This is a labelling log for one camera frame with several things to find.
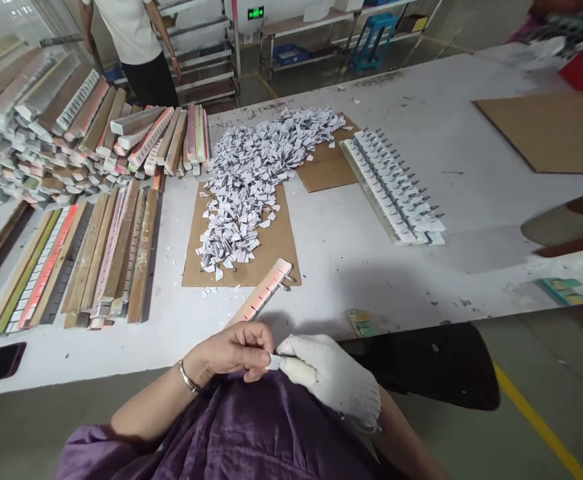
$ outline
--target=stack of wooden strips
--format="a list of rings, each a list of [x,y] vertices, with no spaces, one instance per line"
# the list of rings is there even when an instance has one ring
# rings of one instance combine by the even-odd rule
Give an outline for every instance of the stack of wooden strips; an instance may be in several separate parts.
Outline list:
[[[66,329],[142,321],[158,197],[133,180],[98,199],[61,310]]]
[[[0,335],[53,322],[90,212],[88,202],[46,212],[0,300]]]
[[[66,329],[142,321],[159,192],[139,187],[46,212],[0,301],[0,335],[58,313]]]
[[[143,115],[149,115],[146,112],[136,116],[141,119]],[[125,135],[124,142],[119,142],[117,151],[123,153],[124,147],[129,147],[145,136],[130,155],[129,169],[133,172],[142,171],[149,176],[156,175],[159,167],[163,167],[167,175],[178,178],[185,177],[188,171],[192,171],[195,177],[200,175],[201,166],[206,166],[210,158],[209,126],[203,107],[190,105],[185,109],[169,108],[162,111],[160,116],[155,113],[152,117],[157,118],[153,125],[140,127],[140,130]],[[112,122],[111,126],[114,131],[123,132],[127,123],[129,120],[124,119]]]
[[[171,147],[171,137],[160,139],[174,110],[141,111],[126,100],[74,52],[30,48],[14,35],[1,39],[0,203],[14,197],[37,209],[66,207],[82,193],[157,173],[161,164],[150,154]],[[180,165],[174,157],[173,166]]]

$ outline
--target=pile of paper scraps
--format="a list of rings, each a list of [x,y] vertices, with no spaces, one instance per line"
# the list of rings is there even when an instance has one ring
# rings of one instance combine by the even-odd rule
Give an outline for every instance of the pile of paper scraps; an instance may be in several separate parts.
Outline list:
[[[260,245],[256,227],[269,227],[280,210],[275,186],[293,178],[291,170],[303,163],[307,152],[318,143],[333,141],[334,131],[344,126],[345,119],[331,108],[285,109],[275,121],[225,132],[209,163],[213,176],[205,184],[213,198],[203,214],[209,227],[196,250],[201,271],[215,273],[219,281],[224,275],[221,263],[235,271],[234,262],[255,258],[253,250]]]

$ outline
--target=green exit sign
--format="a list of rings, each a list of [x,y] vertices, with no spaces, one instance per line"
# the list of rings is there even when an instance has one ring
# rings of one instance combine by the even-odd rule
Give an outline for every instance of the green exit sign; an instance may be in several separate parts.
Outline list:
[[[254,20],[257,18],[262,18],[265,15],[265,7],[255,7],[253,9],[247,9],[247,15],[249,20]]]

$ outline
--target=concrete floor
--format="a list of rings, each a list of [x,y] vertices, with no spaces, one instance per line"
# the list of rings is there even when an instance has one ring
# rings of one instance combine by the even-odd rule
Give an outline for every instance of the concrete floor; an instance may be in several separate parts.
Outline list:
[[[430,0],[424,1],[431,6]],[[528,6],[528,0],[446,0],[428,38],[408,61],[413,43],[393,43],[383,71],[502,43],[522,22]],[[258,48],[244,49],[242,57],[241,105],[354,78],[340,73],[339,61],[326,61],[281,72],[266,87],[257,74]],[[227,108],[232,106],[218,105],[210,111]],[[583,468],[583,307],[489,319],[477,326],[494,362],[529,402],[532,416],[549,426],[567,455]],[[51,478],[64,441],[78,425],[107,422],[122,403],[161,373],[146,371],[0,395],[0,479]],[[415,395],[395,398],[454,478],[574,477],[561,462],[566,454],[557,455],[548,446],[523,415],[522,410],[529,416],[529,409],[505,392],[495,412],[466,410]]]

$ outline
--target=white shirt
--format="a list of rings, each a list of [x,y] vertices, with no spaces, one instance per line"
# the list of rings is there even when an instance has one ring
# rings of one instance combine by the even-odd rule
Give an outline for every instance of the white shirt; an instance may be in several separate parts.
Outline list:
[[[90,5],[92,0],[83,0]],[[122,63],[140,65],[154,60],[162,50],[151,30],[145,3],[151,0],[94,0],[109,29]]]

